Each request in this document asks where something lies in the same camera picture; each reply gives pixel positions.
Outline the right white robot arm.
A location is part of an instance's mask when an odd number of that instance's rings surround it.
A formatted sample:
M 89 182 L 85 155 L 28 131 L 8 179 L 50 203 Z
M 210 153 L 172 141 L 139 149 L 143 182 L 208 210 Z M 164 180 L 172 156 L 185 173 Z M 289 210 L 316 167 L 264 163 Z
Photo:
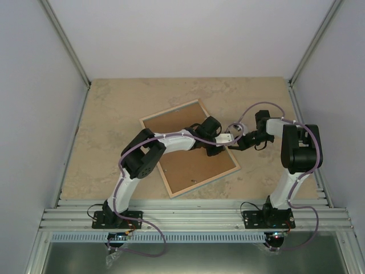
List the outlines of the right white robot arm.
M 284 168 L 276 189 L 262 208 L 242 211 L 246 229 L 295 228 L 292 198 L 304 180 L 323 163 L 319 128 L 314 124 L 301 125 L 284 118 L 272 118 L 268 110 L 255 114 L 256 130 L 242 136 L 232 150 L 244 151 L 259 145 L 267 146 L 275 137 L 281 138 L 281 163 Z

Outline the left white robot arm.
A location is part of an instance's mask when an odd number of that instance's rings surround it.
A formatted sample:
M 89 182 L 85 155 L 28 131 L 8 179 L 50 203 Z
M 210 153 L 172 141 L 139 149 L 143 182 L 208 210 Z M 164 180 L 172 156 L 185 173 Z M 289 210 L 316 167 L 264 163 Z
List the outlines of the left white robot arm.
M 145 128 L 122 151 L 119 160 L 119 181 L 112 195 L 103 203 L 101 219 L 103 225 L 118 228 L 123 225 L 125 217 L 136 218 L 135 213 L 128 213 L 132 194 L 138 183 L 147 177 L 161 157 L 176 151 L 206 149 L 208 156 L 215 156 L 224 150 L 219 142 L 222 126 L 210 116 L 201 124 L 195 123 L 178 132 L 159 134 Z

